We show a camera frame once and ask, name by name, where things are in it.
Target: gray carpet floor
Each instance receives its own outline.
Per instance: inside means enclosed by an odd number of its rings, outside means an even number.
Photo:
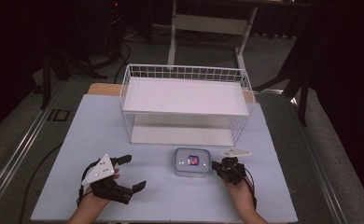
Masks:
[[[183,35],[183,33],[178,34],[175,64],[237,67],[233,48],[239,45],[238,36],[222,42],[197,43],[187,41],[189,36]],[[262,84],[277,75],[294,42],[294,39],[270,39],[265,36],[252,36],[248,40],[244,57],[252,86]],[[168,35],[155,35],[151,44],[143,40],[141,36],[133,35],[126,38],[125,43],[131,48],[129,63],[167,63]],[[124,55],[127,55],[127,51],[123,48]],[[92,57],[94,62],[101,61],[103,58],[102,56]],[[19,167],[16,167],[13,178],[0,197],[0,223],[18,222],[31,175],[42,159],[65,138],[81,97],[92,83],[113,82],[119,67],[120,63],[116,63],[99,71],[108,79],[93,79],[73,69],[74,73],[68,82],[53,80],[53,88],[59,88],[60,91],[51,109],[67,110],[71,114],[67,121],[44,122],[26,152],[25,159]],[[118,82],[121,81],[123,72],[122,69],[117,78]],[[41,71],[33,74],[38,78],[38,82],[40,82],[40,75]],[[285,85],[286,82],[283,82],[273,88],[282,90]],[[280,95],[261,93],[258,95],[258,100],[263,108],[290,189],[299,218],[298,223],[364,223],[364,189],[343,151],[336,132],[316,99],[315,92],[312,90],[309,92],[306,128],[297,121],[296,107],[286,102]],[[41,95],[30,94],[0,124],[0,172],[40,114],[40,106]],[[342,221],[333,219],[324,191],[318,181],[312,149],[320,161],[320,166],[324,169],[325,178],[330,182],[332,193],[342,208]],[[23,223],[35,223],[30,221],[30,216],[56,156],[57,151],[45,160],[33,179],[25,205]]]

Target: tripod leg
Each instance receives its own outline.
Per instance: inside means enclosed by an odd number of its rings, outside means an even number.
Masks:
[[[270,81],[267,81],[257,87],[254,87],[252,88],[253,91],[264,91],[265,89],[268,89],[270,88],[271,86],[277,84],[277,83],[280,83],[284,80],[287,80],[287,79],[290,79],[290,78],[293,78],[294,76],[296,76],[298,73],[298,71],[292,71],[292,72],[289,72],[288,74],[284,74],[284,75],[280,75],[280,76],[277,76],[276,78],[270,80]]]
[[[304,127],[307,126],[305,121],[305,112],[307,107],[309,81],[310,81],[310,75],[309,73],[305,73],[301,84],[301,100],[299,102],[299,112],[298,112],[299,119],[301,120],[301,124]]]
[[[292,98],[298,93],[301,88],[302,77],[301,72],[296,72],[293,77],[291,77],[287,86],[285,87],[282,95],[287,98],[287,100],[292,100]]]
[[[54,49],[50,49],[49,51],[49,61],[50,66],[54,70],[54,74],[59,80],[68,80],[70,75],[68,69],[65,67],[65,64],[60,61],[60,58],[57,56]]]

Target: robotic hand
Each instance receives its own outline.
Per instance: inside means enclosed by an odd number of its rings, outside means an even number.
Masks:
[[[217,175],[228,183],[234,186],[238,185],[242,180],[248,185],[249,191],[252,194],[254,207],[257,207],[257,199],[255,197],[255,184],[252,175],[246,170],[243,164],[238,163],[237,157],[225,157],[222,163],[212,161],[212,169],[217,171]],[[252,180],[252,186],[246,180],[246,172],[249,173]]]
[[[113,179],[114,167],[116,164],[122,165],[132,160],[131,155],[126,155],[120,158],[109,158],[106,154],[101,160],[95,161],[90,164],[82,176],[82,185],[79,190],[79,198],[77,205],[79,205],[83,195],[83,185],[90,184],[92,193],[103,199],[128,204],[132,196],[145,188],[146,181],[133,186],[132,189],[125,188],[118,185]]]

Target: metal frame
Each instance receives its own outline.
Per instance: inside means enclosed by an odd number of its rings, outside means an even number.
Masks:
[[[13,155],[4,166],[2,171],[0,172],[0,199],[7,189],[8,184],[13,178],[16,171],[19,169],[22,161],[24,160],[26,154],[31,148],[31,145],[35,141],[37,135],[39,134],[43,124],[46,122],[46,119],[50,113],[50,109],[52,104],[55,102],[58,94],[61,92],[65,85],[64,81],[59,82],[54,90],[54,95],[47,107],[39,112],[30,129],[26,133],[26,135],[22,138],[19,146],[14,151]]]
[[[176,0],[173,1],[173,17],[171,20],[171,44],[168,52],[169,65],[175,64],[176,42],[175,33],[176,29],[202,31],[211,33],[221,33],[228,35],[241,35],[243,40],[239,48],[235,49],[235,56],[237,58],[238,67],[245,70],[245,63],[243,52],[245,44],[251,33],[251,28],[258,11],[257,7],[252,7],[248,21],[232,20],[212,17],[190,16],[177,14]]]
[[[255,94],[263,94],[263,93],[282,94],[283,91],[268,90],[268,89],[261,91],[261,92],[255,91]],[[309,153],[310,161],[313,165],[316,178],[318,179],[319,187],[322,189],[324,198],[327,201],[327,204],[328,204],[330,213],[333,217],[333,220],[335,223],[338,223],[338,224],[347,223],[345,214],[344,214],[342,207],[339,203],[339,200],[336,196],[335,190],[334,190],[333,186],[331,185],[327,172],[325,171],[324,165],[322,164],[322,161],[319,158],[319,155],[318,155],[317,149],[315,148],[313,139],[312,139],[309,131],[307,130],[307,128],[301,126],[299,117],[295,116],[296,108],[298,107],[298,104],[297,104],[295,98],[292,98],[290,102],[291,102],[291,104],[289,105],[289,109],[290,109],[291,115],[293,115],[292,117],[295,121],[294,125],[302,132],[306,145],[309,148],[308,153]]]

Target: table leg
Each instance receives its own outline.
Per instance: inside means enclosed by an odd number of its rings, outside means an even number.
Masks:
[[[254,19],[255,19],[257,11],[258,11],[257,7],[252,8],[250,17],[249,17],[249,21],[246,22],[246,27],[245,27],[245,30],[243,33],[243,41],[241,42],[241,46],[240,46],[240,48],[235,49],[235,55],[237,57],[238,68],[240,68],[240,69],[245,69],[243,52],[244,52],[246,41],[248,40],[249,34],[251,33],[252,25],[254,23]]]
[[[171,44],[170,44],[170,50],[168,52],[168,65],[174,65],[175,63],[175,48],[176,48],[176,42],[175,42],[175,33],[176,33],[176,26],[175,26],[175,20],[176,20],[176,0],[173,1],[173,17],[171,19]]]

